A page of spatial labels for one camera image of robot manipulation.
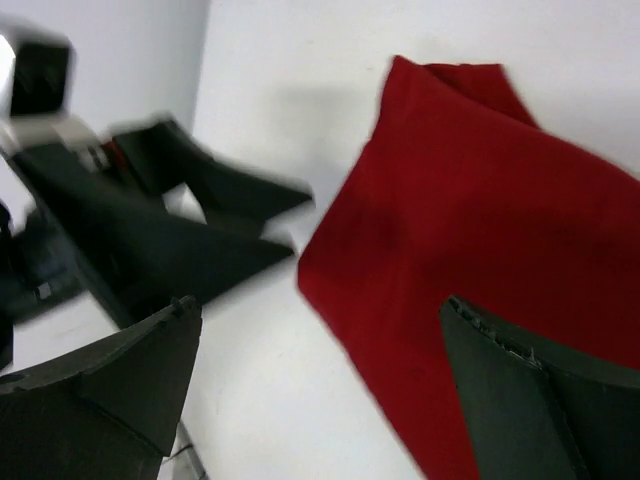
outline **white backdrop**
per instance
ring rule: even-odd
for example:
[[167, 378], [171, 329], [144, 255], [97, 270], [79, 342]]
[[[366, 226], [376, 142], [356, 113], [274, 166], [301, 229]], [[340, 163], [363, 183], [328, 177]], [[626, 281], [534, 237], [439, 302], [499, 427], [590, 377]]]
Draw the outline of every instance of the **white backdrop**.
[[[312, 185], [316, 214], [288, 226], [301, 248], [367, 138], [391, 55], [503, 63], [547, 130], [637, 169], [639, 45], [633, 0], [215, 0], [194, 131]], [[293, 268], [263, 280], [207, 309], [185, 413], [212, 478], [420, 478]]]

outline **white wall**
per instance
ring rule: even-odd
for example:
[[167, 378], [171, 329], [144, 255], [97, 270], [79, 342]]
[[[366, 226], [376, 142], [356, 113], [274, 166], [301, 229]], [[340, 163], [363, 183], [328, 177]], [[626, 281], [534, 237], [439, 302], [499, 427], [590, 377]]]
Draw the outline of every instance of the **white wall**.
[[[638, 45], [634, 0], [215, 0], [194, 132], [306, 179], [321, 213], [401, 53], [504, 63], [548, 130], [637, 169]], [[299, 246], [312, 217], [290, 225]], [[280, 272], [208, 309], [186, 414], [212, 478], [418, 478], [293, 285]]]
[[[1, 0], [0, 14], [65, 34], [77, 53], [70, 109], [96, 131], [169, 110], [193, 121], [208, 0]], [[16, 223], [31, 197], [0, 162], [0, 198]], [[114, 331], [92, 297], [16, 329], [15, 368]]]

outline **red cloth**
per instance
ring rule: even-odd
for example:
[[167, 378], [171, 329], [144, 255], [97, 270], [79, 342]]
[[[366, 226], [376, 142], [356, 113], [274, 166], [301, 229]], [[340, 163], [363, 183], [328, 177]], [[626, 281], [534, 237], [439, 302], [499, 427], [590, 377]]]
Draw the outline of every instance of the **red cloth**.
[[498, 65], [396, 57], [299, 288], [430, 480], [478, 478], [438, 309], [640, 369], [640, 185], [541, 131]]

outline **red fabric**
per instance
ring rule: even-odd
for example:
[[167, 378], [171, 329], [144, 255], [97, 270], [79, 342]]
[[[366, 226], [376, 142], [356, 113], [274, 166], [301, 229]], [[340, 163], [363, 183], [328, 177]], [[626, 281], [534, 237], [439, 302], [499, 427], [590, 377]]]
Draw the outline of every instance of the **red fabric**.
[[298, 282], [428, 478], [475, 479], [440, 305], [640, 369], [640, 186], [541, 131], [500, 66], [396, 57]]

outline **black plastic part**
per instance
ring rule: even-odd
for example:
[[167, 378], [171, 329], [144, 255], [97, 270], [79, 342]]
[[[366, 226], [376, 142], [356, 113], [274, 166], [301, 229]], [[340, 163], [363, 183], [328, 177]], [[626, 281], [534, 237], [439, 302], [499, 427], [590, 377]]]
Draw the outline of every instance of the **black plastic part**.
[[455, 297], [440, 315], [481, 478], [640, 478], [640, 372]]
[[9, 111], [2, 113], [23, 117], [63, 111], [73, 63], [69, 40], [17, 18], [0, 18], [0, 36], [3, 56], [13, 57], [2, 65], [2, 75], [10, 75], [2, 88], [11, 89]]
[[3, 480], [156, 480], [171, 453], [202, 318], [193, 299], [0, 377]]
[[62, 144], [9, 164], [63, 234], [78, 274], [120, 328], [194, 295], [205, 304], [293, 250], [168, 214], [141, 192], [85, 170]]
[[114, 135], [113, 143], [148, 195], [185, 183], [207, 222], [219, 228], [259, 234], [269, 219], [312, 200], [302, 186], [214, 160], [172, 119]]
[[78, 277], [67, 267], [67, 242], [41, 212], [31, 212], [25, 229], [10, 242], [20, 255], [24, 272], [16, 271], [12, 261], [0, 268], [1, 317], [14, 325], [23, 323], [84, 291]]

